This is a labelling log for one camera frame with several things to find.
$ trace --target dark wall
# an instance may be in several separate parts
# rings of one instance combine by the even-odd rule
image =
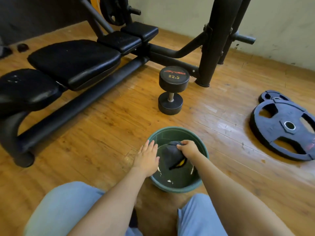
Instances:
[[[85,20],[77,0],[0,0],[0,36],[5,44]]]

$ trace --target green bucket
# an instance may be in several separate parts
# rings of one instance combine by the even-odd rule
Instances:
[[[207,158],[209,154],[202,140],[193,132],[183,127],[165,127],[157,130],[149,137],[158,144],[158,154],[160,157],[159,169],[150,178],[153,183],[166,192],[186,193],[198,188],[201,185],[201,178],[195,167],[187,163],[178,169],[168,170],[164,165],[162,150],[171,141],[192,140],[197,145],[199,151]]]

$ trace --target bench frame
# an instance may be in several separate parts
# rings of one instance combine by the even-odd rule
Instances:
[[[88,13],[88,22],[97,37],[100,38],[105,35],[100,26],[108,33],[114,31],[88,0],[79,1],[85,6]],[[131,8],[128,5],[128,0],[118,1],[122,8],[126,25],[131,24],[132,19],[129,11]],[[144,43],[132,52],[137,55],[135,59],[111,73],[20,135],[18,135],[18,128],[29,112],[20,112],[0,119],[1,145],[12,156],[18,166],[31,166],[35,160],[31,150],[37,143],[75,117],[149,60],[164,66],[176,65],[183,67],[187,69],[191,76],[197,78],[196,83],[198,85],[209,87],[216,65],[218,62],[223,63],[226,53],[232,41],[237,39],[237,35],[240,39],[245,39],[246,41],[244,42],[250,42],[250,40],[253,42],[254,40],[251,37],[241,36],[237,32],[249,2],[250,0],[215,0],[209,23],[205,25],[203,32],[182,49],[174,51],[154,44]],[[199,67],[177,60],[201,45],[202,56]]]

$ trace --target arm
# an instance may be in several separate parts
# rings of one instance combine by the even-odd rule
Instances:
[[[228,235],[294,235],[260,199],[220,171],[193,141],[177,145],[196,167]]]
[[[125,235],[134,203],[146,177],[157,171],[157,144],[141,147],[129,173],[106,194],[70,231],[68,236]]]

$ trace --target black padded seat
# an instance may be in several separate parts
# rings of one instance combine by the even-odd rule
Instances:
[[[88,39],[43,47],[28,56],[29,63],[67,88],[78,91],[112,72],[120,52]]]
[[[19,69],[0,77],[0,117],[38,111],[62,94],[62,87],[35,69]]]
[[[114,31],[98,38],[97,42],[118,50],[122,55],[127,55],[142,45],[142,41],[139,37],[121,31]]]
[[[137,36],[141,38],[143,42],[152,40],[158,34],[158,28],[156,26],[146,25],[137,21],[122,27],[120,31]]]

